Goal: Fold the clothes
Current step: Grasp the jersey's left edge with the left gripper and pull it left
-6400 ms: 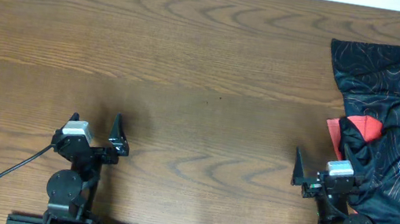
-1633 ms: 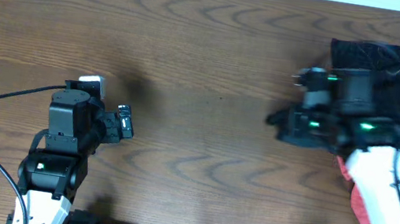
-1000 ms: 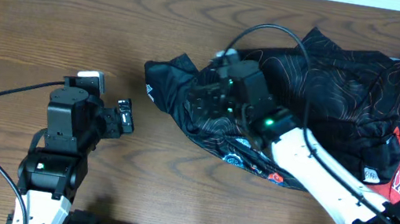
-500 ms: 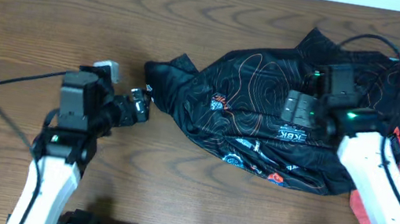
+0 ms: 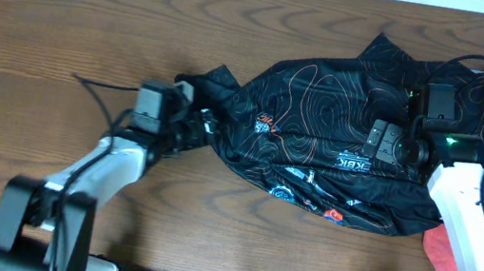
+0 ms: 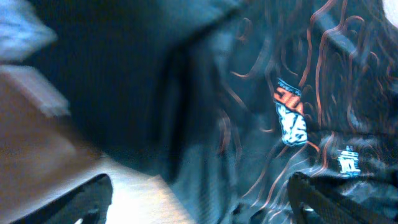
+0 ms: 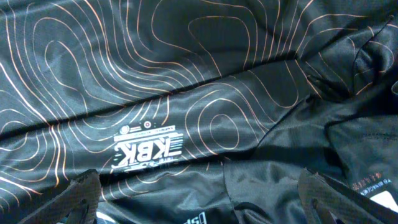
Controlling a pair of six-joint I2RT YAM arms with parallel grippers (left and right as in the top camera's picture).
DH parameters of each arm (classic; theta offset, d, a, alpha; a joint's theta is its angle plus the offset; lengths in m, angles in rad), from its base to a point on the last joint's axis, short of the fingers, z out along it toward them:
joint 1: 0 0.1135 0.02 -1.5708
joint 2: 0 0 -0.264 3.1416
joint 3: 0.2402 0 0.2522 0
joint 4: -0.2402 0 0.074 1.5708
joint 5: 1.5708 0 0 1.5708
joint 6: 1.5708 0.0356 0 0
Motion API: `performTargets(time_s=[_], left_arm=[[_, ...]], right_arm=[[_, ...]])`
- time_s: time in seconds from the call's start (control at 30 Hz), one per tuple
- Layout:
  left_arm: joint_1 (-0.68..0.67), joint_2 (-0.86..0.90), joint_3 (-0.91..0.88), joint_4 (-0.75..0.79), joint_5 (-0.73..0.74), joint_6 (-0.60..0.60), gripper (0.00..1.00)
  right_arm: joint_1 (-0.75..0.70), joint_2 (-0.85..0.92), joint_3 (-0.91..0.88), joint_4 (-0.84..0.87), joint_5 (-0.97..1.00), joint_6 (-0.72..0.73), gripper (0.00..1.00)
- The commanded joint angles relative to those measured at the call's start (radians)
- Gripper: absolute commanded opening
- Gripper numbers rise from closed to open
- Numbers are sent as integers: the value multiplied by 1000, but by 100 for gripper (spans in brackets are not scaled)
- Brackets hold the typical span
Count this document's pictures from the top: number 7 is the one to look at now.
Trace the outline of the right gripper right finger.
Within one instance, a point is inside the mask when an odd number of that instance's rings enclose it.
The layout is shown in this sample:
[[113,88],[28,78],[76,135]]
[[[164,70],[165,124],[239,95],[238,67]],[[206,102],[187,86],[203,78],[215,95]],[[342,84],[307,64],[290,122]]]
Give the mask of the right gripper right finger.
[[298,194],[310,224],[397,223],[397,212],[349,189],[323,174],[304,169]]

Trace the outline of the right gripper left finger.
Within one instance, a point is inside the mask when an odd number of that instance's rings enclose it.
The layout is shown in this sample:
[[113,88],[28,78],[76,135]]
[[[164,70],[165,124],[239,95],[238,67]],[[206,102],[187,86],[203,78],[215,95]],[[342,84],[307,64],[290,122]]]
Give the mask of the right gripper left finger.
[[19,223],[95,222],[101,194],[99,173],[89,169],[74,177],[66,187],[32,201]]

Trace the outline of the black orange-patterned cycling jersey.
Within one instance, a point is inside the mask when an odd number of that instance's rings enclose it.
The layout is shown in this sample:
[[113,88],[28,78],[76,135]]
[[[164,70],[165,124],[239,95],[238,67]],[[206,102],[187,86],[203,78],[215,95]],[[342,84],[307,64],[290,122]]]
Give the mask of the black orange-patterned cycling jersey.
[[397,2],[2,1],[1,222],[309,223],[308,169],[397,212]]

